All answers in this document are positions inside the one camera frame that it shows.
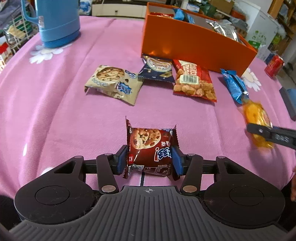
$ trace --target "blue pitcher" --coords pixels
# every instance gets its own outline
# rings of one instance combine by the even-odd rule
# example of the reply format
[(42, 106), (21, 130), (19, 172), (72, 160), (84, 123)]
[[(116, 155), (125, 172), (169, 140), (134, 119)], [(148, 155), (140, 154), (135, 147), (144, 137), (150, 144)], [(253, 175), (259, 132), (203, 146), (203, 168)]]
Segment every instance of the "blue pitcher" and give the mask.
[(35, 18), (27, 15), (25, 0), (21, 0), (21, 3), (25, 19), (38, 24), (45, 47), (66, 45), (80, 35), (78, 0), (35, 0)]

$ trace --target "black line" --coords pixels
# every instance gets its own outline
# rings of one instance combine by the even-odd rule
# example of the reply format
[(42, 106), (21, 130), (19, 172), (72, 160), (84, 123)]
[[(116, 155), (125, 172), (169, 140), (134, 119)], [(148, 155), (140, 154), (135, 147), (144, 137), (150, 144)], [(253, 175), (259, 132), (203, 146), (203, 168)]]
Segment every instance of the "black line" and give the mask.
[(140, 186), (144, 186), (145, 172), (142, 172)]

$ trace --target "pink tablecloth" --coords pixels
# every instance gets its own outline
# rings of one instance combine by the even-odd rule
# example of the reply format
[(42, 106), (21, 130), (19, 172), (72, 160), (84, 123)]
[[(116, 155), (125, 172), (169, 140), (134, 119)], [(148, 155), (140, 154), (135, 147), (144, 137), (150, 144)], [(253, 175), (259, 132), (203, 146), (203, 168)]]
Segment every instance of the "pink tablecloth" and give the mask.
[[(143, 85), (134, 107), (104, 95), (84, 94), (83, 86), (99, 64), (139, 72), (142, 27), (141, 21), (81, 17), (81, 37), (71, 46), (53, 54), (43, 51), (39, 64), (34, 59), (30, 63), (32, 54), (42, 48), (37, 35), (10, 60), (0, 74), (0, 194), (14, 197), (45, 169), (75, 155), (94, 159), (115, 153), (126, 144), (125, 116), (134, 127), (177, 124), (184, 153), (212, 160), (227, 156), (278, 188), (289, 182), (295, 151), (278, 145), (259, 151), (250, 143), (244, 118), (219, 73), (210, 73), (215, 104), (175, 96), (169, 83), (152, 81)], [(274, 125), (296, 129), (279, 94), (280, 84), (264, 73), (264, 67), (258, 59), (250, 66), (262, 84), (258, 92), (249, 90), (251, 99), (262, 103)], [(139, 185), (140, 177), (134, 171), (128, 180), (116, 180), (121, 188)], [(204, 175), (202, 188), (212, 182), (212, 175)], [(96, 176), (88, 175), (87, 183), (97, 188)], [(144, 185), (180, 183), (149, 175), (144, 180)]]

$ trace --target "yellow snack package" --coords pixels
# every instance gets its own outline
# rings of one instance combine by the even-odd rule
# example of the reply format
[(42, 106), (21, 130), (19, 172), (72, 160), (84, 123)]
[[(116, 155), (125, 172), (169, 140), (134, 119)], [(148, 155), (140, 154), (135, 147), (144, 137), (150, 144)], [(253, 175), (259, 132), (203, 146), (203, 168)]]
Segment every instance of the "yellow snack package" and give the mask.
[[(255, 103), (251, 100), (246, 101), (243, 104), (244, 117), (246, 119), (246, 123), (253, 123), (257, 125), (272, 127), (272, 123), (270, 122), (266, 111), (263, 109), (260, 103)], [(267, 147), (273, 148), (273, 143), (268, 142), (264, 139), (264, 137), (252, 134), (253, 143), (257, 147)]]

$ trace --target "white flower print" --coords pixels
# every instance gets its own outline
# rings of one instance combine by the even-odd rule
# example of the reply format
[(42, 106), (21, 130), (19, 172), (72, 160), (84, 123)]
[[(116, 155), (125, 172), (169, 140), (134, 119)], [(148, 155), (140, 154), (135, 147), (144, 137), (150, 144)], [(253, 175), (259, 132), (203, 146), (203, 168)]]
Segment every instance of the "white flower print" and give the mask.
[(259, 82), (256, 75), (251, 72), (250, 68), (247, 68), (247, 70), (242, 75), (242, 80), (244, 81), (245, 85), (249, 88), (253, 88), (256, 92), (260, 90), (261, 83)]
[(40, 64), (43, 60), (50, 60), (54, 54), (62, 53), (64, 51), (63, 48), (66, 48), (70, 45), (72, 45), (72, 43), (55, 49), (46, 48), (44, 45), (37, 45), (35, 47), (36, 51), (32, 51), (30, 53), (33, 55), (33, 57), (30, 58), (30, 63)]

